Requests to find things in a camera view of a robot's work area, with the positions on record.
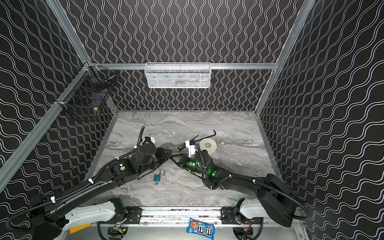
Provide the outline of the blue padlock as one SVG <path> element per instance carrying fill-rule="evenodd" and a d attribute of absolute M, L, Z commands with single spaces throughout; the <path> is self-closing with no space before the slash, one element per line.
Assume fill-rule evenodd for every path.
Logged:
<path fill-rule="evenodd" d="M 155 182 L 160 183 L 162 176 L 164 176 L 164 175 L 165 175 L 165 170 L 160 170 L 159 174 L 154 175 L 154 183 Z"/>

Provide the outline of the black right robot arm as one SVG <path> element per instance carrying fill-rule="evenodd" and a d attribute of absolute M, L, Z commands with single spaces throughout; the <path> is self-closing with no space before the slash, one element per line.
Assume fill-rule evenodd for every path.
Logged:
<path fill-rule="evenodd" d="M 208 151 L 199 143 L 188 147 L 189 153 L 171 155 L 170 159 L 192 175 L 200 177 L 210 190 L 231 190 L 256 198 L 267 216 L 275 223 L 290 227 L 293 220 L 308 221 L 311 212 L 276 175 L 250 177 L 215 165 Z"/>

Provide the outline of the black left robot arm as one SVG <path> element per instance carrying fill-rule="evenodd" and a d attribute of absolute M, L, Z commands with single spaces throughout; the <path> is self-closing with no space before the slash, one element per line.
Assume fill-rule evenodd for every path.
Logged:
<path fill-rule="evenodd" d="M 53 240 L 58 237 L 70 220 L 71 211 L 88 200 L 126 183 L 138 180 L 164 164 L 172 150 L 156 147 L 150 137 L 143 137 L 141 129 L 135 148 L 103 165 L 88 180 L 59 195 L 37 197 L 38 202 L 28 209 L 12 215 L 6 228 L 14 232 L 26 232 L 34 240 Z"/>

